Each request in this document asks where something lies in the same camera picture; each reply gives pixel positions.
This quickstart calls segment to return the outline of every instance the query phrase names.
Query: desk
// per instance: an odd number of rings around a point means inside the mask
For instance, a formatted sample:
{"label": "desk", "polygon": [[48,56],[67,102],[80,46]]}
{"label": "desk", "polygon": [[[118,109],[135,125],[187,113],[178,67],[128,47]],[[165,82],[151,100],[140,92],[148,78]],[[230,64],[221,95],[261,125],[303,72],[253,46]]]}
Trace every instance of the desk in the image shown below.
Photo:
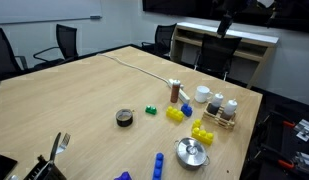
{"label": "desk", "polygon": [[[174,62],[180,62],[183,54],[184,44],[202,46],[204,34],[216,35],[216,27],[192,24],[177,23],[172,41],[171,59]],[[234,52],[234,56],[257,62],[257,68],[247,84],[250,89],[256,82],[259,73],[262,71],[266,61],[270,58],[278,42],[277,37],[264,36],[259,34],[228,30],[225,38],[241,37],[241,43]]]}
{"label": "desk", "polygon": [[[133,179],[150,179],[157,152],[165,155],[162,179],[238,179],[243,166],[262,95],[193,71],[143,51],[126,47],[106,53],[155,73],[179,79],[194,97],[198,85],[222,92],[225,101],[236,98],[236,126],[225,130],[203,122],[213,132],[206,150],[211,164],[187,171],[177,162],[174,141],[191,135],[192,122],[201,118],[206,104],[191,99],[193,115],[176,123],[165,117],[169,105],[167,84],[141,71],[101,56],[3,81],[0,88],[0,154],[19,163],[11,174],[21,179],[42,154],[49,158],[58,132],[71,134],[56,165],[68,179],[114,179],[128,171]],[[156,116],[146,114],[154,105]],[[118,127],[115,114],[134,110],[130,127]]]}

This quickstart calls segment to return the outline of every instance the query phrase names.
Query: lego block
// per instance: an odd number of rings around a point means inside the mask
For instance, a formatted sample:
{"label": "lego block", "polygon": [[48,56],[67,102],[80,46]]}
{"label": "lego block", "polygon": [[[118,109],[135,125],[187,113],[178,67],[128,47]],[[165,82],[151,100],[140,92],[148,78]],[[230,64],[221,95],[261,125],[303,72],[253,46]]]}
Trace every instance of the lego block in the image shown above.
{"label": "lego block", "polygon": [[157,153],[155,158],[154,172],[152,180],[161,180],[163,171],[164,155]]}
{"label": "lego block", "polygon": [[201,143],[211,145],[213,143],[214,134],[207,133],[205,130],[200,130],[198,127],[196,127],[192,130],[192,137]]}
{"label": "lego block", "polygon": [[125,172],[122,173],[122,175],[120,177],[115,178],[114,180],[132,180],[132,178],[131,178],[130,174],[127,171],[125,171]]}
{"label": "lego block", "polygon": [[193,113],[192,108],[188,104],[183,104],[181,107],[181,111],[185,114],[185,116],[190,117]]}
{"label": "lego block", "polygon": [[157,113],[157,110],[154,106],[146,106],[145,112],[155,115]]}
{"label": "lego block", "polygon": [[175,121],[182,122],[184,114],[183,114],[182,111],[177,110],[177,109],[173,108],[172,106],[169,106],[166,109],[166,116],[175,120]]}
{"label": "lego block", "polygon": [[194,128],[200,128],[201,127],[201,120],[200,119],[196,119],[194,122],[193,122],[193,124],[192,124],[192,130],[194,129]]}

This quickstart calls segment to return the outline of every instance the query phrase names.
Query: yellow lego block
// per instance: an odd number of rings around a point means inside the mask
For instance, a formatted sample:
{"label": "yellow lego block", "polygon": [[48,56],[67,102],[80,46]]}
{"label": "yellow lego block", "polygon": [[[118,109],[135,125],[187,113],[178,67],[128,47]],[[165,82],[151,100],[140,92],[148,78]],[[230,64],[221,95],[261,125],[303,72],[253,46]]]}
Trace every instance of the yellow lego block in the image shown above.
{"label": "yellow lego block", "polygon": [[192,137],[201,143],[211,145],[213,143],[214,134],[207,133],[205,130],[200,130],[198,127],[192,130]]}
{"label": "yellow lego block", "polygon": [[196,119],[194,122],[193,122],[193,125],[192,125],[192,130],[196,127],[200,128],[201,127],[201,120],[200,119]]}
{"label": "yellow lego block", "polygon": [[166,109],[166,116],[175,120],[175,121],[182,122],[184,114],[183,114],[182,111],[179,111],[179,110],[173,108],[172,106],[169,106]]}

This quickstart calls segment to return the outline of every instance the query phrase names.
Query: whiteboard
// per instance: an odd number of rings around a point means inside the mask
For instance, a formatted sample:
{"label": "whiteboard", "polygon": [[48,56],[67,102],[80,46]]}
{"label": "whiteboard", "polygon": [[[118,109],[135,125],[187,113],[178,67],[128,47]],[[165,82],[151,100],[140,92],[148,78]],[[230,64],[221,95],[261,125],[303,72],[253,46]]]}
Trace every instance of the whiteboard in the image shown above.
{"label": "whiteboard", "polygon": [[0,0],[0,24],[101,15],[101,0]]}

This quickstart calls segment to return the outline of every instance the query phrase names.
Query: black office chair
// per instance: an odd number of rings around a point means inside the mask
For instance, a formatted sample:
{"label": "black office chair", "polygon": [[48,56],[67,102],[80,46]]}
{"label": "black office chair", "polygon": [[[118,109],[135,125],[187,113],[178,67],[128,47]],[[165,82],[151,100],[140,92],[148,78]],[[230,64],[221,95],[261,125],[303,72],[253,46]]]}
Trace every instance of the black office chair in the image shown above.
{"label": "black office chair", "polygon": [[232,58],[242,38],[218,38],[204,34],[201,51],[197,54],[194,70],[223,78],[229,74]]}
{"label": "black office chair", "polygon": [[[35,53],[33,57],[38,60],[44,61],[44,63],[40,63],[34,66],[36,70],[41,70],[53,66],[57,66],[60,64],[64,64],[67,62],[71,62],[78,59],[78,53],[76,50],[76,28],[62,26],[57,24],[56,25],[56,39],[58,47],[51,47],[48,49],[45,49],[43,51],[40,51],[38,53]],[[38,57],[38,55],[49,51],[51,49],[60,49],[63,54],[63,59],[55,59],[55,60],[47,60],[43,59],[41,57]]]}
{"label": "black office chair", "polygon": [[158,25],[155,32],[155,43],[142,42],[142,50],[151,54],[170,59],[171,40],[176,24],[170,26]]}
{"label": "black office chair", "polygon": [[[15,58],[21,60],[23,69],[18,65]],[[28,73],[28,67],[24,56],[14,56],[12,47],[0,28],[0,81]]]}

